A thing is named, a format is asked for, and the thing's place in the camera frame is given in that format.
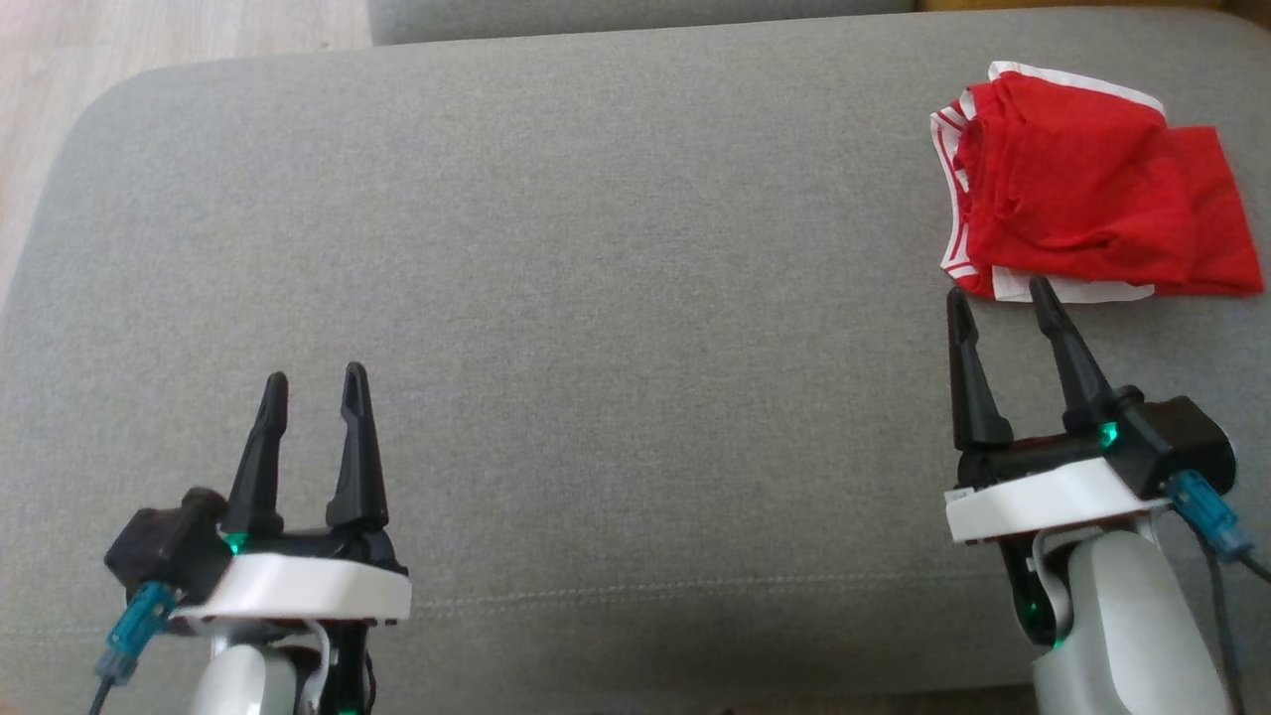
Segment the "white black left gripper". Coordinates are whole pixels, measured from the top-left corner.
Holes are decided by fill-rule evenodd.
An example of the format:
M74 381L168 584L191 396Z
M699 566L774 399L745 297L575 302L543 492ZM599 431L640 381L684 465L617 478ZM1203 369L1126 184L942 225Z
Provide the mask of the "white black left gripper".
M344 451L325 508L332 530L283 533L277 495L289 378L282 371L268 376L219 521L231 560L207 598L172 613L173 638L212 638L235 627L286 630L306 620L381 625L409 617L413 585L384 530L383 461L369 373L357 361L347 364L341 415Z

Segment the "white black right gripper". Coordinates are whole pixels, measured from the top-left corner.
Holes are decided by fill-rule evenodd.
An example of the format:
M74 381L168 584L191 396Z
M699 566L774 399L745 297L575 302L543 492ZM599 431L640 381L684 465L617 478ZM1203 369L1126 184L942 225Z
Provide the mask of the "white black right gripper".
M960 458L944 514L956 544L1111 523L1166 505L1163 498L1135 495L1104 457L1117 438L1116 425L1107 424L1112 389L1052 282L1031 277L1030 295L1037 326L1052 344L1068 434L1014 439L984 372L967 293L947 293L949 417Z

